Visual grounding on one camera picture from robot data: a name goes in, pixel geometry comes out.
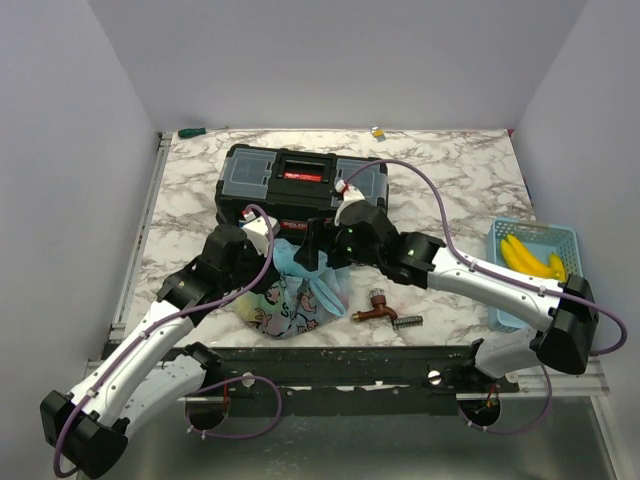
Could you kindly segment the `light blue plastic bag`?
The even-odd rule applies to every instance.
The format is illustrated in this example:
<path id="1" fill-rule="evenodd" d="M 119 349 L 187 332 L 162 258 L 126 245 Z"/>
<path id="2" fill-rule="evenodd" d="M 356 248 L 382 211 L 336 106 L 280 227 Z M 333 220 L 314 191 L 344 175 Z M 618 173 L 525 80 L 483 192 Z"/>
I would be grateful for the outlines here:
<path id="1" fill-rule="evenodd" d="M 275 241 L 273 262 L 278 277 L 264 293 L 248 292 L 233 303 L 234 313 L 259 333 L 286 339 L 332 322 L 347 313 L 350 273 L 327 265 L 318 254 L 318 269 L 308 271 L 295 262 L 299 248 L 285 239 Z"/>

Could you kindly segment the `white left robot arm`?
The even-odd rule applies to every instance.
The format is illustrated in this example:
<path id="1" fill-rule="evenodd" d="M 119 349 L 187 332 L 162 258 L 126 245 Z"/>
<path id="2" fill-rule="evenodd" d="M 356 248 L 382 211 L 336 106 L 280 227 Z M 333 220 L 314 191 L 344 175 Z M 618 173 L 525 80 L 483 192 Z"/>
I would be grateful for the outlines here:
<path id="1" fill-rule="evenodd" d="M 256 218 L 243 227 L 219 225 L 202 252 L 169 275 L 137 327 L 69 392 L 51 391 L 40 404 L 46 441 L 61 462 L 90 479 L 107 473 L 134 430 L 184 395 L 224 393 L 222 359 L 201 343 L 185 347 L 168 370 L 157 364 L 214 309 L 257 286 L 273 256 L 277 222 Z"/>

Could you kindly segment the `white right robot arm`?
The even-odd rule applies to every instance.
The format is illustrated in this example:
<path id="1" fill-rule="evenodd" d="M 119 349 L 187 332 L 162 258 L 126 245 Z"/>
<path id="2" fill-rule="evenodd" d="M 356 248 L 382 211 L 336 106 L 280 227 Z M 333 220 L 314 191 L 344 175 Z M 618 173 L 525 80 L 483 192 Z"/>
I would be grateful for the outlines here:
<path id="1" fill-rule="evenodd" d="M 473 359 L 459 370 L 471 391 L 538 364 L 570 375 L 586 370 L 599 318 L 591 286 L 579 275 L 536 278 L 456 253 L 436 237 L 398 231 L 365 200 L 340 208 L 332 220 L 309 220 L 294 259 L 309 271 L 321 264 L 375 267 L 397 284 L 458 294 L 524 321 L 518 331 L 476 342 Z"/>

